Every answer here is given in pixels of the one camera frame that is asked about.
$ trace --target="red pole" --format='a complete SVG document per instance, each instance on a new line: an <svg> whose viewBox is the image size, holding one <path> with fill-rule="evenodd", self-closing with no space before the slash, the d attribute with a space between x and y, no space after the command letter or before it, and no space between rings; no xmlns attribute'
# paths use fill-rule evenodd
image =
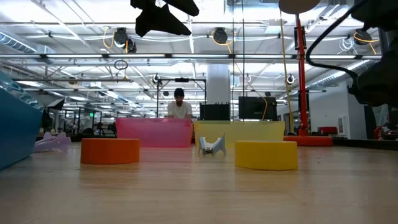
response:
<svg viewBox="0 0 398 224"><path fill-rule="evenodd" d="M297 39L298 39L298 81L300 84L300 102L301 102L301 109L300 109L300 119L301 119L301 126L298 130L298 135L306 136L307 135L307 128L308 128L308 121L307 121L307 93L305 91L305 52L304 52L304 42L303 42L303 34L301 30L301 22L300 17L296 15L296 26L297 26Z"/></svg>

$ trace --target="black monitor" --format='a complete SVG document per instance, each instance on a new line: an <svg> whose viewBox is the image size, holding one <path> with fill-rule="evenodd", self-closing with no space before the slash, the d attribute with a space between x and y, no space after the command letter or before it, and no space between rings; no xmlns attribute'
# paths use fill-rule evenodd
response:
<svg viewBox="0 0 398 224"><path fill-rule="evenodd" d="M275 97L264 97L268 107L264 119L277 121L276 99ZM239 98L239 118L240 119L262 119L266 102L262 97L240 96Z"/></svg>

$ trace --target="ceiling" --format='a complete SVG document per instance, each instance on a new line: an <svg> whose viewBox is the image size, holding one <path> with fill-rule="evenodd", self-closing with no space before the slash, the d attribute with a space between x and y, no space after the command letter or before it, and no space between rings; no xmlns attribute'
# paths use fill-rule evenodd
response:
<svg viewBox="0 0 398 224"><path fill-rule="evenodd" d="M110 49L104 46L111 45L112 33L117 27L126 27L127 33L137 45L137 54L230 54L228 47L216 44L211 38L215 27L224 27L229 35L231 54L282 54L282 39L278 38L280 33L280 17L277 4L255 4L258 0L244 0L248 2L243 5L244 21L241 8L236 7L231 13L231 6L226 5L224 0L195 0L200 9L196 17L189 17L182 11L170 7L171 13L192 30L191 38L176 36L163 32L150 31L144 38L136 35L135 20L141 10L134 9L129 5L130 1L109 1L109 0L53 0L43 1L45 9L34 4L35 0L3 0L0 7L0 32L4 30L27 45L44 45L53 50L56 54L106 54L107 52L124 53L122 49L113 45ZM157 0L158 6L164 2ZM327 29L336 18L342 16L349 6L328 5L327 1L321 1L315 9L300 15L302 25L305 26L307 45ZM294 55L294 27L295 17L282 13L284 20L284 35L286 54ZM353 43L352 35L355 29L361 28L362 23L352 18L345 20L331 34L322 41L313 54L322 55L371 55L374 52L369 45L356 45ZM378 39L377 29L370 29L368 32L374 39ZM373 43L377 54L380 54L379 42ZM20 54L6 45L0 44L0 54ZM52 65L38 63L35 60L26 59L2 59L4 69L13 68L9 72L13 78L43 78L50 75L53 79L58 78L98 78L107 79L106 82L96 83L101 88L107 89L151 89L153 74L161 78L206 78L207 65L209 63L228 63L230 70L235 70L240 84L235 88L234 98L242 94L243 79L239 70L248 74L248 81L255 89L262 90L284 90L284 64L283 60L256 60L243 64L242 61L234 63L231 60L217 62L213 60L171 60L171 59L131 59L126 60L129 67L126 70L118 71L113 67L115 60L54 60ZM326 61L325 63L348 67L354 61ZM287 73L295 78L299 75L299 67L296 60L288 61ZM305 66L305 81L313 82L322 76L327 69ZM116 77L122 79L126 76L131 82L116 82L110 79ZM82 82L71 85L65 82L35 82L24 85L26 88L87 88ZM172 91L176 87L183 86L186 89L196 91L188 93L186 98L203 99L204 93L197 83L175 83L170 82L164 89ZM52 91L65 96L78 95L85 97L90 102L122 103L114 100L111 96L99 96L96 92L70 93ZM155 103L151 95L156 92L119 91L117 94L131 103ZM79 102L69 98L68 101ZM125 110L123 107L113 109Z"/></svg>

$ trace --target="orange cylinder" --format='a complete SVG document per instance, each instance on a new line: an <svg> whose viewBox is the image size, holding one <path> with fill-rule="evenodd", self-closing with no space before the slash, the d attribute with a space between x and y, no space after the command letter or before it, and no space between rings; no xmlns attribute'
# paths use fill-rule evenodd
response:
<svg viewBox="0 0 398 224"><path fill-rule="evenodd" d="M139 139L82 139L80 162L128 164L139 161Z"/></svg>

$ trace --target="yellow translucent box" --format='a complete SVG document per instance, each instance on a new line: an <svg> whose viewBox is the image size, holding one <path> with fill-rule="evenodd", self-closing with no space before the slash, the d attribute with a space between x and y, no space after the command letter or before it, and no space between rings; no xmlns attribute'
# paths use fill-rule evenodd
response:
<svg viewBox="0 0 398 224"><path fill-rule="evenodd" d="M225 133L225 147L233 149L236 141L283 141L283 121L195 121L195 144L198 149L200 137L206 142L215 142Z"/></svg>

